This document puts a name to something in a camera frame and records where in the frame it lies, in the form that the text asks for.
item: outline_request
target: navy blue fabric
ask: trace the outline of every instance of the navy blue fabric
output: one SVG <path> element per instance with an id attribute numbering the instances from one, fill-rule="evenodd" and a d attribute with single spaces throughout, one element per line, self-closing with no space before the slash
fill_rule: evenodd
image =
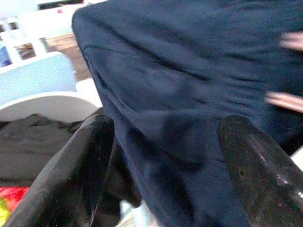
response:
<path id="1" fill-rule="evenodd" d="M 303 1 L 110 0 L 79 10 L 73 29 L 138 184 L 167 227 L 248 227 L 216 129 L 248 117 L 281 145 L 301 115 L 264 103 L 302 95 Z"/>

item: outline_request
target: red object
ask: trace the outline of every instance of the red object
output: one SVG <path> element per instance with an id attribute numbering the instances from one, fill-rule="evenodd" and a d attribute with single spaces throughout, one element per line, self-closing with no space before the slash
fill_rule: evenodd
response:
<path id="1" fill-rule="evenodd" d="M 22 201 L 28 190 L 29 187 L 0 188 L 0 197 L 5 198 L 8 209 L 13 212 Z"/>

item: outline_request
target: navy blue pants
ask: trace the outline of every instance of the navy blue pants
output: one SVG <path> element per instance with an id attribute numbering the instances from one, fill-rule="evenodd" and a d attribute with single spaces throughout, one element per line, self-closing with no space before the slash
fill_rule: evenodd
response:
<path id="1" fill-rule="evenodd" d="M 164 226 L 249 226 L 216 129 L 238 114 L 281 145 L 301 132 L 301 115 L 263 100 L 302 95 L 302 56 L 278 46 L 303 28 L 302 10 L 302 0 L 110 0 L 74 15 L 128 167 Z"/>

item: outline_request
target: yellow object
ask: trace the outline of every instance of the yellow object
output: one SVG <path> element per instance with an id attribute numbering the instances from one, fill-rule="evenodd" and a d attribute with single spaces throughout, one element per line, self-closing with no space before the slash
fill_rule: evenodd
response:
<path id="1" fill-rule="evenodd" d="M 0 227 L 9 219 L 9 216 L 10 210 L 6 206 L 6 201 L 4 198 L 0 198 Z"/>

